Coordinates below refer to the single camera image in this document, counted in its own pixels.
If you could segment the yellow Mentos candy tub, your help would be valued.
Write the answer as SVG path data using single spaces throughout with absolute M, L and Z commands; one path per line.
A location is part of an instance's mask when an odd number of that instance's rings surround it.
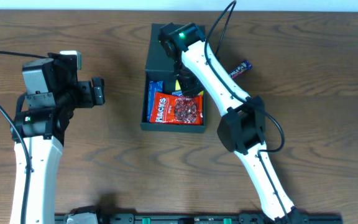
M 178 80 L 175 82 L 175 91 L 177 91 L 177 90 L 181 90 L 180 84 L 179 84 Z M 199 92 L 198 94 L 199 94 L 199 95 L 203 95 L 203 94 L 204 94 L 204 91 L 201 91 L 201 92 Z

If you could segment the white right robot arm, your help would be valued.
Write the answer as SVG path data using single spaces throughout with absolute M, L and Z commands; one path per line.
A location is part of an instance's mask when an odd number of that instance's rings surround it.
M 168 57 L 195 76 L 212 97 L 220 115 L 218 137 L 245 167 L 260 199 L 264 215 L 274 223 L 295 223 L 299 214 L 284 191 L 270 161 L 265 120 L 278 122 L 265 111 L 258 96 L 239 87 L 219 63 L 200 28 L 170 23 L 160 28 L 158 41 Z

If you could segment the black fabric storage box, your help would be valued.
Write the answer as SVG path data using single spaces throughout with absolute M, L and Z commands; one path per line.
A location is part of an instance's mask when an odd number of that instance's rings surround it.
M 201 125 L 188 124 L 162 124 L 150 123 L 147 119 L 149 108 L 149 82 L 163 81 L 163 93 L 171 94 L 175 91 L 177 78 L 174 76 L 174 61 L 166 55 L 163 47 L 158 41 L 160 28 L 165 24 L 152 23 L 149 43 L 149 51 L 145 64 L 144 102 L 140 127 L 144 131 L 165 131 L 179 133 L 204 133 L 206 126 L 206 101 L 203 97 L 203 123 Z

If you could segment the purple Dairy Milk chocolate bar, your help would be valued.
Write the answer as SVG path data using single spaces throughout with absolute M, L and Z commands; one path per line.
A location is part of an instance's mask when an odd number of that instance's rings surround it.
M 252 64 L 248 60 L 243 60 L 236 68 L 234 68 L 228 75 L 235 79 L 239 75 L 245 73 L 248 70 L 252 69 Z

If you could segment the small blue candy stick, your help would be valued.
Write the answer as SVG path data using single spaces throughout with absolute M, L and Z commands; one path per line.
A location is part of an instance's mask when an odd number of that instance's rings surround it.
M 173 95 L 173 96 L 183 96 L 183 93 L 182 93 L 181 90 L 177 90 L 177 91 L 173 91 L 173 92 L 172 92 L 172 95 Z

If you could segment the red Hacks candy bag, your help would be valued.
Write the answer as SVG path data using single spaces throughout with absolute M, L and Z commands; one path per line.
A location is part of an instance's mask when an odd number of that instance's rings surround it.
M 173 96 L 156 93 L 150 123 L 203 124 L 203 97 Z

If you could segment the blue cookie roll pack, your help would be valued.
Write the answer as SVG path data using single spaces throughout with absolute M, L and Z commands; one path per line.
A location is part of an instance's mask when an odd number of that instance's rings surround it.
M 154 108 L 155 94 L 163 92 L 163 81 L 149 81 L 147 99 L 147 121 L 150 121 Z

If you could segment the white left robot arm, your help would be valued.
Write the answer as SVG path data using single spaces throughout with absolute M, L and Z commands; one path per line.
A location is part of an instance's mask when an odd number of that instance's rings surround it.
M 75 109 L 105 103 L 104 80 L 79 81 L 82 55 L 49 53 L 22 66 L 26 92 L 16 104 L 11 128 L 16 180 L 11 223 L 54 223 L 57 171 L 65 131 Z

